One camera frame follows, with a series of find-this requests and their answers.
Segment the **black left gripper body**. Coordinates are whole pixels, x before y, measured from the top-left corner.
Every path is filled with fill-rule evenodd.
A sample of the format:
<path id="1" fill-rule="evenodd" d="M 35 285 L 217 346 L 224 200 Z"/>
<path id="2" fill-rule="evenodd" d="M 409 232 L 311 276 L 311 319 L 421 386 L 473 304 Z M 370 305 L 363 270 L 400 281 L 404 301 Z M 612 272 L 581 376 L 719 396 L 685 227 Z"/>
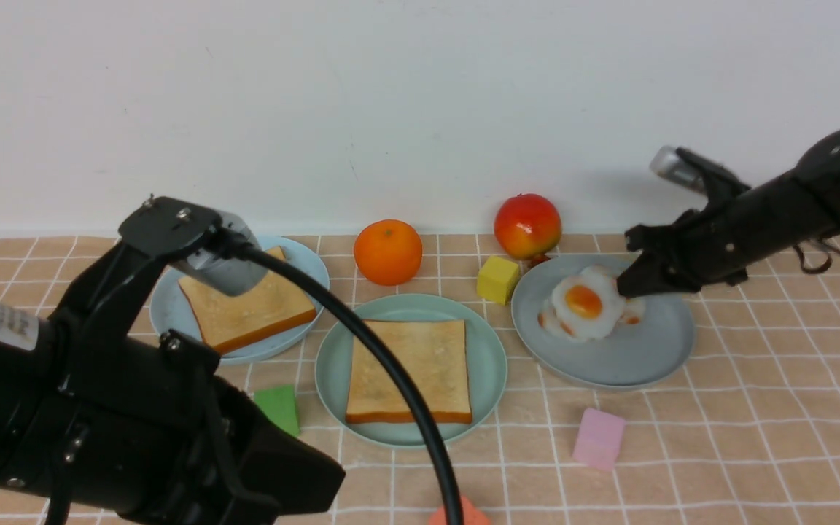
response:
<path id="1" fill-rule="evenodd" d="M 339 463 L 269 421 L 196 342 L 0 343 L 0 488 L 140 524 L 271 524 L 330 509 Z M 84 358 L 71 386 L 71 356 Z"/>

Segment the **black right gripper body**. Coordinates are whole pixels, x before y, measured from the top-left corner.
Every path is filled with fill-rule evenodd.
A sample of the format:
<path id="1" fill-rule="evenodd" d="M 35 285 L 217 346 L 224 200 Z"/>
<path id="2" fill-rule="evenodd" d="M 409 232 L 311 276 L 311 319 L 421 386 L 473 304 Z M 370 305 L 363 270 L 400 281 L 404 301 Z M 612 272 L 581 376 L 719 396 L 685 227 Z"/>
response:
<path id="1" fill-rule="evenodd" d="M 664 288 L 736 286 L 747 266 L 815 240 L 829 230 L 829 183 L 790 171 L 750 188 L 727 173 L 666 171 L 668 182 L 703 193 L 707 205 L 683 214 L 664 240 Z"/>

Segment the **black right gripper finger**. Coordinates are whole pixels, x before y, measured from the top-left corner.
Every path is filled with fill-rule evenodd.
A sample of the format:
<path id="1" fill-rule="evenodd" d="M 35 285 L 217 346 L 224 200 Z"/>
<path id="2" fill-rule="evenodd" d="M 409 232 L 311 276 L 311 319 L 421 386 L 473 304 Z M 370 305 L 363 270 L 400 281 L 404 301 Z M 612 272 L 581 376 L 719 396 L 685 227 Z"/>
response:
<path id="1" fill-rule="evenodd" d="M 644 252 L 672 256 L 681 240 L 683 229 L 677 224 L 637 224 L 624 233 L 628 252 Z"/>
<path id="2" fill-rule="evenodd" d="M 616 279 L 617 290 L 626 298 L 653 295 L 687 295 L 691 282 L 672 260 L 653 252 L 641 252 Z"/>

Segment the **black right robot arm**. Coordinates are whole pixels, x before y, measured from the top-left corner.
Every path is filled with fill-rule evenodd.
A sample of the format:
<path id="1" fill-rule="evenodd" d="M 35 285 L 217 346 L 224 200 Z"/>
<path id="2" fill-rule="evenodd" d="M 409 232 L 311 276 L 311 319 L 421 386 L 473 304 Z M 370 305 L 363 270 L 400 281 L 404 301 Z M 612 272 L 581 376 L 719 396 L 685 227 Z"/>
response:
<path id="1" fill-rule="evenodd" d="M 750 186 L 725 166 L 687 147 L 663 147 L 651 170 L 707 197 L 673 223 L 626 231 L 637 253 L 617 279 L 624 297 L 736 286 L 754 263 L 804 243 L 828 248 L 840 235 L 840 130 L 814 144 L 789 171 Z"/>

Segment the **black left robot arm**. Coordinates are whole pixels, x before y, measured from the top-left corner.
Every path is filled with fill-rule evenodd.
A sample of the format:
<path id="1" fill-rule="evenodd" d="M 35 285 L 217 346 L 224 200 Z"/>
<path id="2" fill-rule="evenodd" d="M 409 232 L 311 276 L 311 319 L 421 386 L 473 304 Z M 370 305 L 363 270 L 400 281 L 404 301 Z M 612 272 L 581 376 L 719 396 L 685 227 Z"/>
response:
<path id="1" fill-rule="evenodd" d="M 219 355 L 77 336 L 73 316 L 0 303 L 0 489 L 139 524 L 271 524 L 329 511 L 335 459 L 278 428 L 217 376 Z"/>

